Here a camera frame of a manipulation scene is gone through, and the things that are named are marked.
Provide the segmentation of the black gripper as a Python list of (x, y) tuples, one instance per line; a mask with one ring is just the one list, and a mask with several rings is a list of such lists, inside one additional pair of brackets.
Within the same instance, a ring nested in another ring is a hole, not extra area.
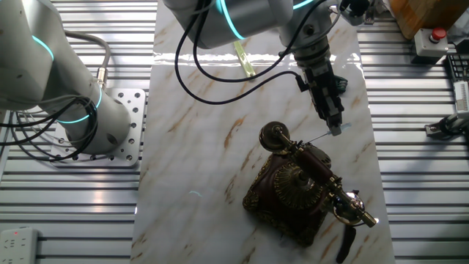
[(303, 69), (309, 93), (321, 118), (327, 121), (333, 136), (341, 134), (342, 112), (344, 107), (336, 91), (336, 83), (331, 65), (307, 67)]

